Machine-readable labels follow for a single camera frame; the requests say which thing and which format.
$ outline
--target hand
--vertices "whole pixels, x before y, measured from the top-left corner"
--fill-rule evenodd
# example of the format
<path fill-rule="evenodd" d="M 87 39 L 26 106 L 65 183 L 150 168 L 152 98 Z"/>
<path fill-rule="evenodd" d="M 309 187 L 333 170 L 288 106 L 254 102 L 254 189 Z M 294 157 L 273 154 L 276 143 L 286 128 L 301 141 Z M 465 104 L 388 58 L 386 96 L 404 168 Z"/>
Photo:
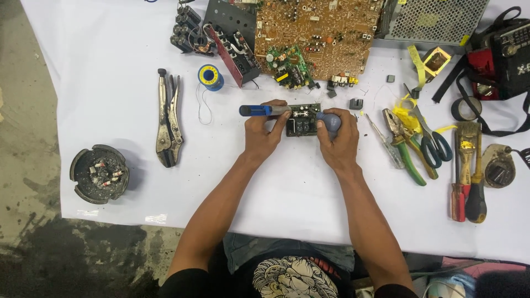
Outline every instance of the hand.
<path fill-rule="evenodd" d="M 355 161 L 357 145 L 359 143 L 359 130 L 355 116 L 348 110 L 327 109 L 324 114 L 333 113 L 340 117 L 341 126 L 337 137 L 330 141 L 328 130 L 322 120 L 317 121 L 317 136 L 320 141 L 320 151 L 326 163 L 339 175 L 353 175 L 359 166 Z"/>
<path fill-rule="evenodd" d="M 262 106 L 286 106 L 285 100 L 271 100 L 261 104 Z M 261 165 L 276 149 L 281 140 L 281 132 L 285 123 L 289 119 L 290 112 L 283 115 L 267 117 L 253 116 L 245 121 L 245 152 L 243 153 L 249 160 L 257 166 Z M 272 131 L 265 129 L 265 122 L 276 119 Z"/>

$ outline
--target circuit board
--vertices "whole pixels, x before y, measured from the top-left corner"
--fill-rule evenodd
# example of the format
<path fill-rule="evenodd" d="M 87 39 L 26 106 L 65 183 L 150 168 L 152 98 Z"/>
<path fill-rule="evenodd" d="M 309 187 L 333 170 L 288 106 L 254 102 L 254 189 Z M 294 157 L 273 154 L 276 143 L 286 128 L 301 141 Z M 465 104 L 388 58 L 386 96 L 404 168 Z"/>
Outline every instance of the circuit board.
<path fill-rule="evenodd" d="M 316 113 L 314 112 L 320 112 L 320 104 L 312 103 L 289 106 L 291 107 L 291 117 L 287 120 L 287 136 L 316 136 Z"/>
<path fill-rule="evenodd" d="M 271 48 L 298 45 L 314 79 L 356 78 L 365 70 L 384 0 L 265 0 L 257 10 L 255 51 L 262 71 Z"/>
<path fill-rule="evenodd" d="M 279 52 L 276 47 L 270 47 L 267 51 L 265 61 L 267 69 L 274 69 L 274 79 L 287 89 L 300 89 L 308 86 L 315 88 L 316 84 L 311 78 L 311 71 L 306 65 L 302 53 L 297 46 L 284 47 L 283 52 Z"/>

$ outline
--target green circuit board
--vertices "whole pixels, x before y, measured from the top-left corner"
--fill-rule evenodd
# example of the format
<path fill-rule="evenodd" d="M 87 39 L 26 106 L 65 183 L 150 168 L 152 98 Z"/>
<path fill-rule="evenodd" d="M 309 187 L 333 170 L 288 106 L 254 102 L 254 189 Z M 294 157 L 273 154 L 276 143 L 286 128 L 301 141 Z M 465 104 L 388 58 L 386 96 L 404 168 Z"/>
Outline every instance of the green circuit board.
<path fill-rule="evenodd" d="M 316 114 L 320 112 L 320 104 L 289 105 L 291 116 L 287 120 L 286 130 L 288 137 L 316 136 Z"/>
<path fill-rule="evenodd" d="M 311 77 L 312 66 L 306 64 L 298 46 L 285 47 L 278 51 L 276 47 L 270 47 L 266 55 L 267 68 L 276 73 L 273 78 L 287 89 L 300 89 L 307 86 L 309 89 L 316 87 Z"/>

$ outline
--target blue rubber bulb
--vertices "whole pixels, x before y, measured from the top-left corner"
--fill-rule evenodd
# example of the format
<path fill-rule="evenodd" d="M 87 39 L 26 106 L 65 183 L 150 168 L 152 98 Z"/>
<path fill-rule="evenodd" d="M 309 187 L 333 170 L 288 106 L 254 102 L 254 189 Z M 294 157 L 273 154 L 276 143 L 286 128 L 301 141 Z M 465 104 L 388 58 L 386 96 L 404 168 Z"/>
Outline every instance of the blue rubber bulb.
<path fill-rule="evenodd" d="M 335 114 L 324 114 L 322 112 L 316 113 L 316 119 L 324 121 L 326 124 L 326 129 L 331 133 L 336 133 L 340 128 L 340 118 Z"/>

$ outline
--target black circuit board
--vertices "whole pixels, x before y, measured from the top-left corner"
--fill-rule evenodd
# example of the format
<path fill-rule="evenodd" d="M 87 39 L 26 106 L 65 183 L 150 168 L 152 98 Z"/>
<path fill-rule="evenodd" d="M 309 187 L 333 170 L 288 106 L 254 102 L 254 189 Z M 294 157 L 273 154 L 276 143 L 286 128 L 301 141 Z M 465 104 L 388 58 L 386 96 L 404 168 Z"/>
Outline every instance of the black circuit board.
<path fill-rule="evenodd" d="M 287 120 L 287 136 L 316 136 L 316 114 L 320 112 L 319 103 L 289 105 L 291 116 Z"/>

